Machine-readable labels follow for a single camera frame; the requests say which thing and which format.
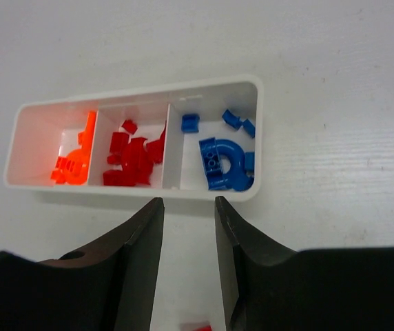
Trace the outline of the orange lego arch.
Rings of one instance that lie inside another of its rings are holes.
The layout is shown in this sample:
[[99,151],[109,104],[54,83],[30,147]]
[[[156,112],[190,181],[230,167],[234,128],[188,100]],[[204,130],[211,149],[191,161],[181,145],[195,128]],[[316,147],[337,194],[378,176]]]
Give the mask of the orange lego arch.
[[50,175],[55,184],[83,185],[87,182],[97,111],[89,111],[84,131],[78,133],[80,148],[71,151],[67,156],[58,156]]

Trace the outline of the blue lego arch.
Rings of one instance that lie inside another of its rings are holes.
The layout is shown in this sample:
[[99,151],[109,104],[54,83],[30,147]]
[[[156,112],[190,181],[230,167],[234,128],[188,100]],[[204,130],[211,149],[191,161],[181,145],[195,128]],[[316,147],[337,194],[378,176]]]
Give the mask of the blue lego arch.
[[198,142],[209,190],[248,190],[254,182],[255,153],[215,137]]

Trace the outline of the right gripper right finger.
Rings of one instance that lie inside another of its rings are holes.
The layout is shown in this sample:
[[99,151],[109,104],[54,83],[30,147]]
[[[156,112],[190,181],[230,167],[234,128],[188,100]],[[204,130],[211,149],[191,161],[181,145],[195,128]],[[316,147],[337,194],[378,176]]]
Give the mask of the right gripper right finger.
[[246,221],[225,197],[215,198],[218,268],[228,330],[268,325],[266,311],[280,306],[283,276],[275,272],[296,252]]

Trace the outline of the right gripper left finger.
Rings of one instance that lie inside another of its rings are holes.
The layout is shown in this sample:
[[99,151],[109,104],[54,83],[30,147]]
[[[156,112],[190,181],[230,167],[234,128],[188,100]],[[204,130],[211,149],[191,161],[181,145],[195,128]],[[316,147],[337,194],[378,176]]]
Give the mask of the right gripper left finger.
[[100,330],[148,330],[163,241],[165,207],[156,197],[130,219],[99,238],[43,261],[74,275],[75,285],[85,285],[73,295],[78,308],[98,305]]

